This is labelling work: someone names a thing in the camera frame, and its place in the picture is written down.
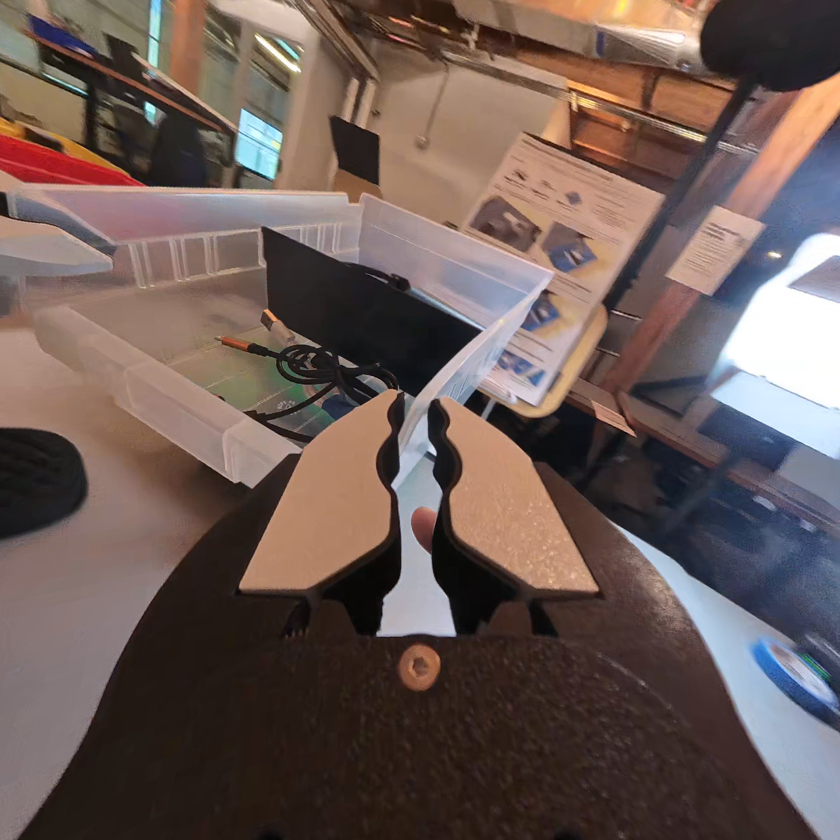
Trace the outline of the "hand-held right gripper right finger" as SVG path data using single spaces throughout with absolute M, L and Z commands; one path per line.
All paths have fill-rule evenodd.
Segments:
M 528 598 L 593 599 L 601 591 L 530 457 L 450 397 L 427 430 L 442 491 L 438 523 L 467 561 Z

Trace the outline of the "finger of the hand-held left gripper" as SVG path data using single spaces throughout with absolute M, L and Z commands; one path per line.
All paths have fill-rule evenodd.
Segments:
M 75 277 L 112 269 L 112 259 L 52 225 L 1 220 L 2 277 Z
M 108 236 L 46 196 L 2 193 L 1 215 L 21 222 L 57 227 L 106 256 L 115 255 L 115 242 Z

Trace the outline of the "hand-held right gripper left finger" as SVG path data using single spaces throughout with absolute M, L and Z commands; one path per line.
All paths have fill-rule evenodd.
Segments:
M 385 549 L 398 530 L 402 392 L 353 409 L 309 443 L 238 585 L 244 595 L 314 595 Z

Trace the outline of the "clear plastic bin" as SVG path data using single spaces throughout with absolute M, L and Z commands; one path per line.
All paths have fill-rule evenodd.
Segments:
M 419 396 L 406 397 L 399 480 L 430 449 L 429 404 L 466 402 L 550 279 L 532 262 L 370 196 L 351 204 L 336 193 L 30 184 L 7 193 L 46 196 L 115 242 L 110 271 L 21 277 L 19 301 L 39 347 L 247 487 L 299 450 L 245 415 L 291 400 L 290 385 L 215 340 L 267 341 L 261 228 L 404 277 L 485 327 Z

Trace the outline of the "black cable orange plug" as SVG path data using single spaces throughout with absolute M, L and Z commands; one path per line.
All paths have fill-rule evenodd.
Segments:
M 288 383 L 310 386 L 314 392 L 301 402 L 275 411 L 261 412 L 250 409 L 245 415 L 260 426 L 297 445 L 308 445 L 315 436 L 277 426 L 277 421 L 300 414 L 317 403 L 324 404 L 337 396 L 353 410 L 375 399 L 380 392 L 370 384 L 376 380 L 386 390 L 398 391 L 400 385 L 393 373 L 378 363 L 354 366 L 342 362 L 340 357 L 324 348 L 294 343 L 283 350 L 272 350 L 265 345 L 227 336 L 216 336 L 222 346 L 272 361 L 279 376 Z

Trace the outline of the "red plastic bin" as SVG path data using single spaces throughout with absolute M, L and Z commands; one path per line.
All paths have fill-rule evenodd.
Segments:
M 69 186 L 143 186 L 105 161 L 88 161 L 14 137 L 1 137 L 2 172 L 25 183 Z

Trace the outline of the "black clear-bin divider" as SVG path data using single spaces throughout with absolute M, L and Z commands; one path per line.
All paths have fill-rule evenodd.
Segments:
M 417 396 L 480 330 L 433 303 L 261 228 L 268 309 L 294 333 L 357 365 L 378 364 Z

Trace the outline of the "black wrist rest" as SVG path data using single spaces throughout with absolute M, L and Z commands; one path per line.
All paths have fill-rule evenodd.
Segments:
M 1 429 L 2 539 L 63 520 L 87 497 L 87 471 L 71 441 L 46 430 Z

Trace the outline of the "blue tape roll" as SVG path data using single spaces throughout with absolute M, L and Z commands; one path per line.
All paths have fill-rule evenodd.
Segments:
M 772 637 L 759 638 L 751 653 L 762 673 L 798 708 L 838 729 L 838 688 L 812 656 Z

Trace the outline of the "white paper sign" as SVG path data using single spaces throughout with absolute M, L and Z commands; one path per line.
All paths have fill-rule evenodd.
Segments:
M 711 297 L 762 234 L 764 223 L 723 206 L 714 206 L 665 277 Z

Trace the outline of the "black round object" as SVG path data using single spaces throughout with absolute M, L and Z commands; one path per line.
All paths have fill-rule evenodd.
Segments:
M 768 91 L 812 87 L 839 71 L 838 1 L 720 1 L 700 31 L 711 73 Z

